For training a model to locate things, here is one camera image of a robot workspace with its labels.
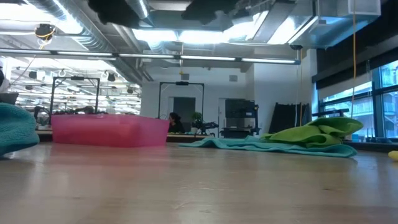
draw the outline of glass window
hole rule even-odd
[[[381,77],[382,87],[398,85],[397,68],[398,68],[398,60],[380,67],[380,77]]]
[[[384,133],[387,138],[398,138],[398,92],[383,94]]]
[[[325,111],[349,109],[351,110],[351,101],[337,103],[334,105],[325,106]],[[338,114],[329,115],[327,117],[339,116]],[[346,117],[351,116],[351,112],[345,113]],[[363,123],[363,129],[357,131],[360,137],[374,136],[374,121],[373,121],[373,100],[371,97],[363,98],[354,101],[353,118]]]
[[[362,85],[359,85],[355,87],[355,95],[360,94],[360,93],[366,93],[372,90],[372,82],[367,82],[363,83]],[[353,89],[350,88],[349,90],[342,91],[341,93],[337,93],[335,95],[331,95],[326,97],[323,101],[324,102],[329,102],[332,100],[338,100],[347,96],[352,96],[353,95]]]

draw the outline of green towel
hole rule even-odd
[[[351,118],[318,118],[304,126],[289,128],[276,134],[264,134],[266,142],[297,144],[307,148],[341,144],[341,138],[363,128],[363,124]]]
[[[39,143],[36,120],[26,110],[0,103],[0,156]]]
[[[306,148],[294,144],[266,143],[261,139],[248,136],[246,139],[218,139],[205,138],[189,144],[180,144],[183,147],[217,147],[219,149],[235,149],[261,152],[286,152],[312,156],[351,157],[356,150],[351,146],[337,144],[328,147]]]

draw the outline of pink plastic bin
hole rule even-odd
[[[169,122],[134,115],[53,115],[53,141],[91,146],[164,146]]]

